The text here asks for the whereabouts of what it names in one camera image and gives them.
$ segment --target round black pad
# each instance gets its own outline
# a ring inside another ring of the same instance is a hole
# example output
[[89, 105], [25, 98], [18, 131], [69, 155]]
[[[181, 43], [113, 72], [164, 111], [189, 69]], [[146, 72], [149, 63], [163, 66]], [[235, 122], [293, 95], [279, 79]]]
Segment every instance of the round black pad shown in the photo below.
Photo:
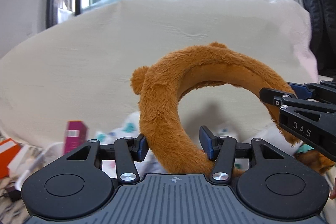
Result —
[[295, 159], [263, 160], [241, 175], [236, 189], [250, 209], [286, 220], [320, 213], [329, 196], [326, 180]]
[[89, 155], [88, 160], [63, 156], [48, 164], [26, 179], [21, 196], [30, 215], [66, 220], [96, 211], [112, 193], [111, 178]]
[[55, 196], [70, 196], [78, 193], [84, 187], [84, 180], [76, 175], [57, 175], [49, 179], [45, 189]]
[[296, 175], [280, 173], [268, 177], [266, 186], [278, 195], [297, 195], [305, 188], [305, 182]]

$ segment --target plush fur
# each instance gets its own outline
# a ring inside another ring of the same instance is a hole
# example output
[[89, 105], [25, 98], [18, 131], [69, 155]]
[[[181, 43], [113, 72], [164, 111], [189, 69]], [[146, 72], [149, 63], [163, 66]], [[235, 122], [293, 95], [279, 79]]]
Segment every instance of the plush fur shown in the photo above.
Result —
[[294, 156], [298, 161], [320, 174], [324, 174], [335, 165], [333, 161], [323, 156], [317, 150], [309, 150], [305, 153], [295, 154]]
[[[177, 107], [179, 100], [193, 89], [224, 84], [245, 88], [258, 97], [261, 88], [294, 93], [267, 65], [217, 42], [169, 53], [151, 67], [134, 71], [131, 86], [134, 93], [140, 95], [140, 131], [169, 173], [211, 172], [214, 162], [208, 160], [187, 136]], [[265, 106], [278, 125], [278, 107]], [[279, 129], [289, 143], [299, 142], [295, 136]], [[325, 166], [325, 160], [319, 154], [319, 164]], [[235, 176], [241, 173], [234, 170]]]

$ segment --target bear ear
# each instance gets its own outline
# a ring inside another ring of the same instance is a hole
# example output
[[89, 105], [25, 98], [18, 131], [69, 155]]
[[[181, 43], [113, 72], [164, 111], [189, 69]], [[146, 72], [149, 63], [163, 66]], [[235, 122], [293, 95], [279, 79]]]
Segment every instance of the bear ear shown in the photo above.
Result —
[[131, 87], [136, 95], [140, 95], [145, 75], [149, 67], [143, 66], [134, 70], [131, 77]]
[[209, 46], [217, 47], [217, 48], [227, 48], [226, 45], [218, 43], [217, 41], [210, 43]]

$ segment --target white bed sheet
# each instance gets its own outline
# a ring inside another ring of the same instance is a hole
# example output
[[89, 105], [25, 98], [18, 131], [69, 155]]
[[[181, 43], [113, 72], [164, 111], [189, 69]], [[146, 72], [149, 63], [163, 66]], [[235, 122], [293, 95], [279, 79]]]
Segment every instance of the white bed sheet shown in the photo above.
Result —
[[[136, 111], [129, 78], [168, 52], [213, 41], [256, 58], [285, 80], [317, 81], [308, 13], [291, 0], [121, 0], [50, 28], [0, 60], [0, 130], [46, 147], [68, 120], [95, 132]], [[189, 93], [179, 114], [198, 128], [227, 120], [246, 139], [270, 123], [250, 92], [229, 85]]]

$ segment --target ridged gray surface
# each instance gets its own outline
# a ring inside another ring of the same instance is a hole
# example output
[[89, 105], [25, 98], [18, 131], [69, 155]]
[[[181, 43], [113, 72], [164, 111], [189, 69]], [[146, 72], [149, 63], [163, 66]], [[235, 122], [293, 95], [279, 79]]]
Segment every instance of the ridged gray surface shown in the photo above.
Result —
[[[26, 224], [46, 222], [33, 217]], [[103, 209], [82, 219], [64, 223], [275, 224], [281, 222], [263, 218], [249, 211], [240, 204], [229, 187], [211, 185], [203, 175], [149, 174], [136, 185], [120, 187], [113, 200]], [[316, 216], [295, 223], [324, 222]]]

